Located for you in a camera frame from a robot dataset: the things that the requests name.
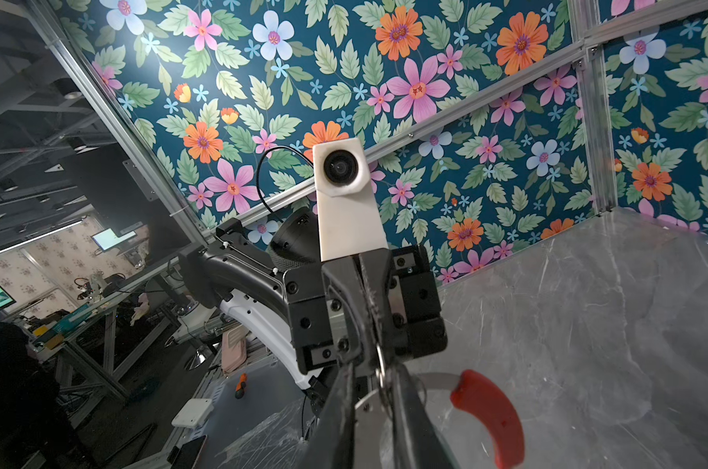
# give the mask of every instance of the orange handle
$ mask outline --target orange handle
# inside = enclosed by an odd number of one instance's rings
[[[523,462],[526,455],[523,427],[510,399],[495,383],[476,371],[465,370],[450,400],[455,408],[468,412],[487,427],[499,469]]]

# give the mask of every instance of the white camera housing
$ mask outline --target white camera housing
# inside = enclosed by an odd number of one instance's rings
[[[357,162],[357,174],[348,184],[334,184],[325,174],[325,160],[345,150]],[[319,143],[312,147],[320,231],[320,258],[344,258],[373,249],[387,249],[385,230],[372,192],[367,158],[359,138]]]

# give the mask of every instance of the wallpaper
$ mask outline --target wallpaper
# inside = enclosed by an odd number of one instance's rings
[[[265,149],[370,147],[571,42],[567,0],[50,2],[208,227],[258,203]],[[261,189],[311,174],[274,152]]]
[[[605,53],[620,205],[708,234],[708,12]]]
[[[370,164],[392,247],[424,245],[450,282],[591,216],[580,105],[567,65]],[[301,206],[315,211],[314,194]],[[264,249],[278,227],[264,218],[247,237]]]
[[[13,312],[54,288],[54,283],[31,264],[20,250],[13,250],[0,254],[0,286],[15,300],[16,303],[7,308],[7,312]]]
[[[90,274],[100,270],[104,277],[115,273],[133,276],[135,268],[124,256],[117,256],[117,249],[96,255],[99,247],[92,236],[103,228],[94,217],[83,223],[33,242],[25,249],[42,268],[73,296],[80,291],[75,286],[77,277],[90,278]]]

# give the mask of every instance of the red curved object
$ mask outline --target red curved object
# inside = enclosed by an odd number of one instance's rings
[[[487,427],[499,469],[510,469],[523,462],[526,455],[523,427],[510,399],[495,383],[474,370],[465,370],[450,400],[455,408],[468,412]]]

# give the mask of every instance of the camera lens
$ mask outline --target camera lens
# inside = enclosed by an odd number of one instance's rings
[[[325,175],[331,183],[345,185],[356,178],[359,165],[346,150],[336,150],[325,159]]]

